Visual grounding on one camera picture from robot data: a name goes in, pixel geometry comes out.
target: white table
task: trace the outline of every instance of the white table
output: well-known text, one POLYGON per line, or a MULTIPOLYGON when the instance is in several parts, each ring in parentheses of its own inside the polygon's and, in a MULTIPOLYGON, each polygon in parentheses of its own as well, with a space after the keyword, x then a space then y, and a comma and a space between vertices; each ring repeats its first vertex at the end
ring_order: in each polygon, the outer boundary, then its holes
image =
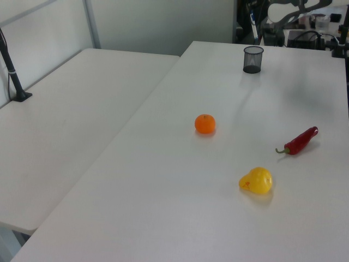
POLYGON ((0 226, 31 234, 179 57, 87 49, 0 110, 0 226))
POLYGON ((344 60, 265 47, 249 75, 244 47, 192 43, 13 262, 347 261, 344 60), (275 153, 315 125, 299 155, 275 153), (239 190, 256 166, 267 195, 239 190))

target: tangerine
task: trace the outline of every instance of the tangerine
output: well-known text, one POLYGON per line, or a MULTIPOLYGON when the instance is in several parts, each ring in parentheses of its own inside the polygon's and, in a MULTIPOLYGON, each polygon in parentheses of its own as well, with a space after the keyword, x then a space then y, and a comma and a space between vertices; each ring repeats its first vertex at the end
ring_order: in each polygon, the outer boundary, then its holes
POLYGON ((214 131, 216 121, 211 115, 199 115, 195 120, 195 128, 201 134, 209 134, 214 131))

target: black mesh pen holder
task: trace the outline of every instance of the black mesh pen holder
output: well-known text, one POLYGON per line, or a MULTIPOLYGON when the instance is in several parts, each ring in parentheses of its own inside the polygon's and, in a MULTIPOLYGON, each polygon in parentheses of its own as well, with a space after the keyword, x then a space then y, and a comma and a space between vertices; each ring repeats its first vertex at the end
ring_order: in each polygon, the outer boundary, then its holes
POLYGON ((244 49, 244 72, 256 74, 261 71, 263 51, 264 49, 260 46, 248 46, 244 49))

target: chili pepper stem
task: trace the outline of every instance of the chili pepper stem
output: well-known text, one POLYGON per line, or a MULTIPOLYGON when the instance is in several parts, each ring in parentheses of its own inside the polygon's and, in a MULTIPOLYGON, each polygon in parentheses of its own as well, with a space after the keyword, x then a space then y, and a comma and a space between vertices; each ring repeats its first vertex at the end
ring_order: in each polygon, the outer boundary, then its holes
POLYGON ((288 153, 290 152, 290 149, 287 147, 287 148, 285 148, 284 150, 279 151, 277 148, 275 148, 275 151, 276 151, 278 154, 282 154, 282 153, 288 154, 288 153))

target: yellow pear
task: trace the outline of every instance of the yellow pear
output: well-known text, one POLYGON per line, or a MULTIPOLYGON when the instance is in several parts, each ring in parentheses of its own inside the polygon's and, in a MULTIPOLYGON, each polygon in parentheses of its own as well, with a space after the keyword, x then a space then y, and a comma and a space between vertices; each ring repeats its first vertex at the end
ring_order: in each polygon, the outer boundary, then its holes
POLYGON ((266 194, 273 185, 271 173, 265 168, 253 168, 247 175, 239 181, 241 189, 254 192, 256 194, 266 194))

